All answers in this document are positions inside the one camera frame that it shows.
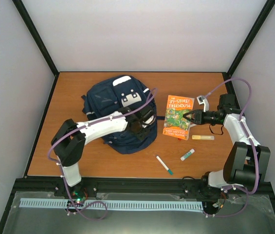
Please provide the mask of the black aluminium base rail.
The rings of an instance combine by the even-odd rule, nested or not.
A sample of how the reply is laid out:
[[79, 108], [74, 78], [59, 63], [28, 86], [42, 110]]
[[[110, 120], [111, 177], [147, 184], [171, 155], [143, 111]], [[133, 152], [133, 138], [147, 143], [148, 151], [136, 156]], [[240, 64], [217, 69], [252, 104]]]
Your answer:
[[[199, 179], [138, 179], [138, 178], [94, 178], [84, 177], [70, 188], [83, 190], [89, 197], [98, 198], [102, 193], [123, 194], [169, 194], [181, 198], [208, 200], [219, 198], [220, 189], [206, 186]], [[60, 177], [28, 176], [16, 179], [12, 193], [52, 192], [56, 196], [68, 197], [63, 179]]]

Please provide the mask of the metal front base plate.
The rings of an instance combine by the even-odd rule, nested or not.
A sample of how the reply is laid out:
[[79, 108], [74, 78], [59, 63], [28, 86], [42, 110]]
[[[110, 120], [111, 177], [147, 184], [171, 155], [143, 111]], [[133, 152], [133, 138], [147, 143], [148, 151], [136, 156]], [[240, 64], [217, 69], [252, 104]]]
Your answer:
[[[55, 198], [53, 193], [16, 193], [0, 234], [275, 234], [275, 210], [267, 195], [230, 195], [206, 203], [202, 212], [109, 211], [20, 208], [21, 198]], [[176, 195], [101, 194], [104, 200], [195, 201]]]

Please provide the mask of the green white glue stick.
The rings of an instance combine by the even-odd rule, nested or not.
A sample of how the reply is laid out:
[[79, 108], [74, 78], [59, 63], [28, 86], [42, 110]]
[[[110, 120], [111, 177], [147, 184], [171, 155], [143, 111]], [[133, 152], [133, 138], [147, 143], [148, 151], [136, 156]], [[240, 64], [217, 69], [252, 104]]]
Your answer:
[[188, 152], [186, 152], [180, 159], [181, 161], [186, 160], [188, 157], [190, 157], [193, 153], [195, 152], [194, 149], [189, 150]]

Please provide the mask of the navy blue student backpack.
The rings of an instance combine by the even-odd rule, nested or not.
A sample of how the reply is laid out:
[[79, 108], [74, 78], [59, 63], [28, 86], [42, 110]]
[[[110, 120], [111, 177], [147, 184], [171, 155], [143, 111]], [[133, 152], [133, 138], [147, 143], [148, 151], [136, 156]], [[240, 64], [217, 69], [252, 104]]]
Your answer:
[[[149, 88], [133, 76], [113, 77], [97, 83], [81, 97], [84, 100], [82, 112], [86, 114], [88, 120], [94, 120], [126, 106], [135, 110], [146, 103], [149, 93]], [[155, 141], [157, 121], [144, 129], [149, 131], [144, 139], [139, 139], [130, 130], [105, 135], [102, 139], [121, 154], [133, 154], [147, 148]]]

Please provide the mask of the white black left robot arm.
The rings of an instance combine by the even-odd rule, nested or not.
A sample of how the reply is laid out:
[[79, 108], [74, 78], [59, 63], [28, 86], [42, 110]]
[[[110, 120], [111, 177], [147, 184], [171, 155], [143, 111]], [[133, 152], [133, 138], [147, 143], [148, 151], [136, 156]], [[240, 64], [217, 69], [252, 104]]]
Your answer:
[[122, 107], [110, 115], [86, 122], [65, 121], [51, 146], [66, 179], [66, 191], [72, 196], [82, 193], [78, 162], [90, 142], [102, 138], [115, 151], [133, 154], [151, 144], [156, 135], [156, 112], [150, 105], [136, 110]]

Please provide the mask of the black frame post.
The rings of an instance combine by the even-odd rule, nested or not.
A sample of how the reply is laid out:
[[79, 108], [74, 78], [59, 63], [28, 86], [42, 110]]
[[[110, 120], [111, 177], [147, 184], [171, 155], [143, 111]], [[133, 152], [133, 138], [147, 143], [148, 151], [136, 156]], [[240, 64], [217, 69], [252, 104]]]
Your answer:
[[47, 65], [49, 66], [52, 74], [54, 76], [57, 76], [59, 74], [59, 71], [55, 65], [55, 63], [53, 62], [48, 50], [47, 50], [47, 47], [45, 46], [34, 22], [32, 21], [23, 1], [21, 0], [12, 0], [14, 6], [16, 7], [19, 15], [21, 16], [23, 22], [25, 23], [28, 31], [30, 32], [33, 40], [35, 41], [38, 49], [40, 50], [42, 56], [44, 57]]
[[275, 6], [275, 0], [267, 0], [265, 2], [253, 26], [251, 27], [247, 37], [245, 38], [242, 46], [240, 47], [238, 53], [236, 54], [232, 64], [230, 65], [227, 71], [227, 76], [229, 78], [233, 76], [234, 72], [238, 68], [247, 50], [250, 48], [252, 42], [254, 41], [255, 37], [259, 33], [261, 27], [263, 26], [265, 20], [267, 19], [268, 15], [270, 14], [274, 6]]

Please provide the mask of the green capped white marker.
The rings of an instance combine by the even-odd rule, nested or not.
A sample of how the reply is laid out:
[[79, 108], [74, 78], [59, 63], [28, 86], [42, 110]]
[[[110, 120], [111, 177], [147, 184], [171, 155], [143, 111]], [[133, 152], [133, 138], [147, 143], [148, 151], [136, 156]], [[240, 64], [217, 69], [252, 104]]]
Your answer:
[[163, 162], [163, 160], [156, 155], [157, 160], [160, 162], [160, 164], [165, 168], [165, 170], [170, 174], [173, 175], [173, 172], [170, 170], [170, 168]]

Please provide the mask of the yellow highlighter pen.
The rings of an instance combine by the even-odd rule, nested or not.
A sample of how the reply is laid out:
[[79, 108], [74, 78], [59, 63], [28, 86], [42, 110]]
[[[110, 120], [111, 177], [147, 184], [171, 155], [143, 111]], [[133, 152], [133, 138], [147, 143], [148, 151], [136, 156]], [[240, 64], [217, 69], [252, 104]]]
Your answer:
[[214, 140], [214, 136], [205, 136], [205, 135], [192, 135], [193, 140]]

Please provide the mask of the black right frame post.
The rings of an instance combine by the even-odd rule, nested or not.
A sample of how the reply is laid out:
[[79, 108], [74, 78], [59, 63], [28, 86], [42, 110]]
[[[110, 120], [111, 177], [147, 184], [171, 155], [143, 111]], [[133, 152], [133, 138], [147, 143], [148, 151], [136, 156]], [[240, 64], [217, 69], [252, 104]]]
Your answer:
[[274, 6], [275, 6], [275, 0], [267, 0], [265, 2], [253, 26], [251, 27], [247, 37], [245, 38], [242, 46], [240, 47], [238, 53], [236, 54], [232, 64], [230, 65], [227, 71], [227, 76], [229, 78], [233, 76], [234, 72], [238, 68], [247, 50], [250, 48], [252, 42], [254, 41], [255, 37], [259, 33], [261, 27], [263, 26], [265, 20], [267, 19], [268, 15], [270, 14]]

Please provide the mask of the orange Treehouse paperback book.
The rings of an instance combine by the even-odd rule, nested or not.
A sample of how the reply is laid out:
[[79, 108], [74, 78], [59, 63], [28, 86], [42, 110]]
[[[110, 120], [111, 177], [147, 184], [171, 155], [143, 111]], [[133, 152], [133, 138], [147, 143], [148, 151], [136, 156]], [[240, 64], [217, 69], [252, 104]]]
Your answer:
[[183, 115], [191, 112], [193, 107], [193, 98], [168, 95], [163, 135], [188, 140], [190, 121]]

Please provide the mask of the black left frame post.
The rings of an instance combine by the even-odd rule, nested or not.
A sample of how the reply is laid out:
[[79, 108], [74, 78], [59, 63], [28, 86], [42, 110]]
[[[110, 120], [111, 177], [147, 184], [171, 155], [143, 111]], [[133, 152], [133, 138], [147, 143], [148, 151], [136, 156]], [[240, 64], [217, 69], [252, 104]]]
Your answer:
[[23, 1], [21, 0], [12, 0], [14, 6], [16, 7], [19, 15], [21, 16], [23, 22], [25, 23], [28, 31], [30, 32], [33, 40], [35, 41], [38, 49], [40, 50], [42, 56], [44, 57], [47, 65], [49, 66], [52, 74], [54, 76], [57, 76], [59, 74], [59, 71], [55, 65], [55, 63], [53, 62], [48, 50], [47, 50], [47, 47], [45, 46], [34, 22], [32, 21]]

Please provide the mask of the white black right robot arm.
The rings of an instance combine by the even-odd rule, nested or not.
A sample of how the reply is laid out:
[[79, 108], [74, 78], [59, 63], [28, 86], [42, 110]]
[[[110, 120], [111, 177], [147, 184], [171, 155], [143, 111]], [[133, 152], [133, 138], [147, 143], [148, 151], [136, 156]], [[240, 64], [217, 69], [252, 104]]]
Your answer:
[[198, 96], [202, 110], [193, 110], [183, 117], [195, 125], [221, 125], [229, 133], [232, 149], [222, 170], [207, 172], [203, 180], [208, 187], [221, 189], [240, 189], [254, 194], [259, 183], [264, 180], [271, 155], [270, 149], [262, 146], [252, 135], [246, 118], [235, 102], [232, 94], [220, 96], [216, 111], [209, 110], [206, 97]]

